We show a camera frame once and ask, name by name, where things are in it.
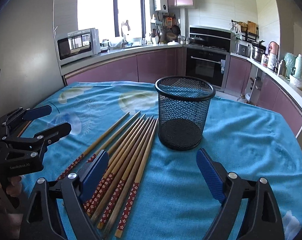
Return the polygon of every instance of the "chopstick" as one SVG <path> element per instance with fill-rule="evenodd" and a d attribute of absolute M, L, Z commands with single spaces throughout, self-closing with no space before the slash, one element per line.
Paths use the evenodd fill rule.
<path fill-rule="evenodd" d="M 133 115 L 124 125 L 122 125 L 102 146 L 96 150 L 96 152 L 87 160 L 87 163 L 91 163 L 96 156 L 100 153 L 101 150 L 104 150 L 128 125 L 134 120 L 141 112 L 138 111 L 135 115 Z"/>
<path fill-rule="evenodd" d="M 149 140 L 149 143 L 148 143 L 147 148 L 145 150 L 141 165 L 139 167 L 139 170 L 138 170 L 137 175 L 135 177 L 133 186 L 131 188 L 129 198 L 127 200 L 127 203 L 125 204 L 124 212 L 121 216 L 120 222 L 118 224 L 118 228 L 117 228 L 117 230 L 114 234 L 118 238 L 121 238 L 121 236 L 123 234 L 124 227 L 126 225 L 128 216 L 130 214 L 132 205 L 134 203 L 135 196 L 136 196 L 137 190 L 139 188 L 139 185 L 140 185 L 140 182 L 141 182 L 141 179 L 142 179 L 142 175 L 143 175 L 143 172 L 144 172 L 144 169 L 145 169 L 145 165 L 146 165 L 146 162 L 147 162 L 147 159 L 149 157 L 149 153 L 150 153 L 150 150 L 151 150 L 151 147 L 152 147 L 152 143 L 153 143 L 154 136 L 155 136 L 155 130 L 156 130 L 156 127 L 158 125 L 158 121 L 159 120 L 156 121 L 155 127 L 152 131 L 151 139 Z"/>
<path fill-rule="evenodd" d="M 127 112 L 122 116 L 115 124 L 113 124 L 109 129 L 107 129 L 99 138 L 96 139 L 75 161 L 73 161 L 70 166 L 57 178 L 63 179 L 66 177 L 68 172 L 72 170 L 86 155 L 88 155 L 120 122 L 122 122 L 130 113 Z"/>
<path fill-rule="evenodd" d="M 119 167 L 123 164 L 124 159 L 128 156 L 131 148 L 133 147 L 135 141 L 137 140 L 138 135 L 142 132 L 144 126 L 146 125 L 146 123 L 148 121 L 149 121 L 149 118 L 147 118 L 145 121 L 142 120 L 142 122 L 139 124 L 137 129 L 134 131 L 134 133 L 131 135 L 129 140 L 126 142 L 126 144 L 123 146 L 123 148 L 119 152 L 117 158 L 113 161 L 113 163 L 110 165 L 110 167 L 107 169 L 107 171 L 103 175 L 104 183 L 100 187 L 98 194 L 92 200 L 91 205 L 87 209 L 87 215 L 89 217 L 92 215 L 92 213 L 96 209 L 97 205 L 99 204 L 100 200 L 103 198 L 105 192 L 108 190 L 110 184 L 113 181 L 115 173 L 119 170 Z"/>
<path fill-rule="evenodd" d="M 28 123 L 24 126 L 24 128 L 19 132 L 19 134 L 17 135 L 17 137 L 21 137 L 23 132 L 25 132 L 25 130 L 27 129 L 27 127 L 29 127 L 29 125 L 31 124 L 32 121 L 28 121 Z"/>
<path fill-rule="evenodd" d="M 104 224 L 106 223 L 107 219 L 110 217 L 106 228 L 103 233 L 103 239 L 107 236 L 107 234 L 112 230 L 112 227 L 116 221 L 116 218 L 120 212 L 120 209 L 122 207 L 122 204 L 126 198 L 126 195 L 129 191 L 129 189 L 132 186 L 132 182 L 134 180 L 134 177 L 136 176 L 136 173 L 139 169 L 140 163 L 142 161 L 143 155 L 145 153 L 145 149 L 147 147 L 147 144 L 150 140 L 152 131 L 155 127 L 156 119 L 152 121 L 152 124 L 149 126 L 147 132 L 145 133 L 144 137 L 142 138 L 141 144 L 136 149 L 136 152 L 138 152 L 138 157 L 134 163 L 134 166 L 128 174 L 128 172 L 125 172 L 122 176 L 122 179 L 120 180 L 120 183 L 118 184 L 117 190 L 113 193 L 113 196 L 111 198 L 111 201 L 108 204 L 108 209 L 106 209 L 102 215 L 102 218 L 98 224 L 98 228 L 102 229 Z"/>
<path fill-rule="evenodd" d="M 121 177 L 123 176 L 124 172 L 126 171 L 126 168 L 128 167 L 129 162 L 132 159 L 135 150 L 137 149 L 144 133 L 146 132 L 147 127 L 151 123 L 151 119 L 149 119 L 149 120 L 148 119 L 144 122 L 143 126 L 140 128 L 139 132 L 136 134 L 136 136 L 133 138 L 132 142 L 130 143 L 129 149 L 131 149 L 131 150 L 130 150 L 129 154 L 127 155 L 125 161 L 121 163 L 121 160 L 120 160 L 116 164 L 115 168 L 112 170 L 112 173 L 110 174 L 110 176 L 112 176 L 112 183 L 111 183 L 110 187 L 107 189 L 104 197 L 101 199 L 99 205 L 97 206 L 97 208 L 96 208 L 96 210 L 95 210 L 95 212 L 94 212 L 94 214 L 91 218 L 91 221 L 93 221 L 94 223 L 98 219 L 98 216 L 103 211 L 105 205 L 107 204 L 107 202 L 109 201 L 111 195 L 113 194 L 116 186 L 118 185 L 119 181 L 121 180 Z"/>
<path fill-rule="evenodd" d="M 117 154 L 121 151 L 121 149 L 123 148 L 123 146 L 125 145 L 125 143 L 127 142 L 127 140 L 129 140 L 129 138 L 132 136 L 132 134 L 134 134 L 134 132 L 137 131 L 137 128 L 139 127 L 139 124 L 140 124 L 141 122 L 143 122 L 143 119 L 142 119 L 142 118 L 143 118 L 144 116 L 145 116 L 145 114 L 142 115 L 141 119 L 140 119 L 140 118 L 136 119 L 136 120 L 134 121 L 134 123 L 128 128 L 128 130 L 121 136 L 120 139 L 122 139 L 124 135 L 125 135 L 126 137 L 124 138 L 124 141 L 121 143 L 121 145 L 120 145 L 120 147 L 118 148 L 118 150 L 116 151 L 116 153 L 112 156 L 111 160 L 113 159 L 113 157 L 116 157 L 116 156 L 117 156 Z M 107 168 L 107 170 L 105 171 L 105 173 L 107 173 L 108 169 L 110 168 L 110 165 L 111 165 L 112 162 L 113 162 L 113 161 L 111 161 L 111 160 L 109 160 L 108 168 Z M 89 206 L 92 204 L 92 202 L 93 202 L 94 199 L 96 198 L 96 195 L 97 195 L 97 194 L 99 193 L 99 191 L 101 190 L 101 187 L 102 187 L 103 184 L 105 183 L 105 180 L 106 180 L 106 179 L 107 179 L 107 175 L 105 176 L 105 178 L 102 177 L 102 179 L 100 180 L 98 186 L 96 187 L 96 189 L 95 189 L 95 191 L 94 191 L 94 193 L 93 193 L 93 196 L 92 196 L 89 200 L 87 200 L 87 201 L 84 203 L 83 207 L 84 207 L 84 210 L 85 210 L 85 211 L 87 211 L 87 209 L 89 208 Z"/>

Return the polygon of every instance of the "window frame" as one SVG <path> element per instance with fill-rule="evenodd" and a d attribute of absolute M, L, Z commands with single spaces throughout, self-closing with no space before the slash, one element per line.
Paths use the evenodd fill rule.
<path fill-rule="evenodd" d="M 114 11 L 114 31 L 115 37 L 120 36 L 118 28 L 118 0 L 113 0 L 113 11 Z M 145 0 L 141 0 L 141 24 L 142 24 L 142 38 L 145 38 L 146 22 L 145 22 Z"/>

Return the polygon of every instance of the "oven door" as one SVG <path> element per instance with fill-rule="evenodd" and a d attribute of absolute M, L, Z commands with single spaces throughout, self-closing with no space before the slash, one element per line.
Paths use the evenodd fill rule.
<path fill-rule="evenodd" d="M 225 55 L 224 59 L 220 60 L 188 55 L 186 75 L 201 78 L 214 86 L 222 87 L 225 62 Z"/>

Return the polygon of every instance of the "silver screw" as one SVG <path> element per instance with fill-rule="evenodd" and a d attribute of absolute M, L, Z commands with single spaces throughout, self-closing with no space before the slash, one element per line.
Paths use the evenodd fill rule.
<path fill-rule="evenodd" d="M 236 179 L 236 178 L 238 177 L 238 175 L 235 174 L 234 172 L 230 172 L 230 173 L 228 174 L 228 176 L 229 176 L 229 178 L 231 178 L 231 179 Z"/>
<path fill-rule="evenodd" d="M 268 181 L 267 181 L 267 179 L 266 178 L 260 178 L 260 182 L 262 183 L 262 184 L 267 184 L 268 183 Z"/>
<path fill-rule="evenodd" d="M 69 179 L 75 179 L 76 176 L 77 176 L 77 174 L 75 172 L 72 172 L 72 173 L 68 174 Z"/>
<path fill-rule="evenodd" d="M 39 178 L 39 179 L 37 180 L 37 183 L 38 183 L 38 184 L 42 184 L 44 181 L 45 181 L 44 178 Z"/>

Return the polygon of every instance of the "microwave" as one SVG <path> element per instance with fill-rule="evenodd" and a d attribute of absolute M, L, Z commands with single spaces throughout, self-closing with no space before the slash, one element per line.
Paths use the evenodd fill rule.
<path fill-rule="evenodd" d="M 95 28 L 55 36 L 59 65 L 97 55 L 100 51 L 99 31 Z"/>

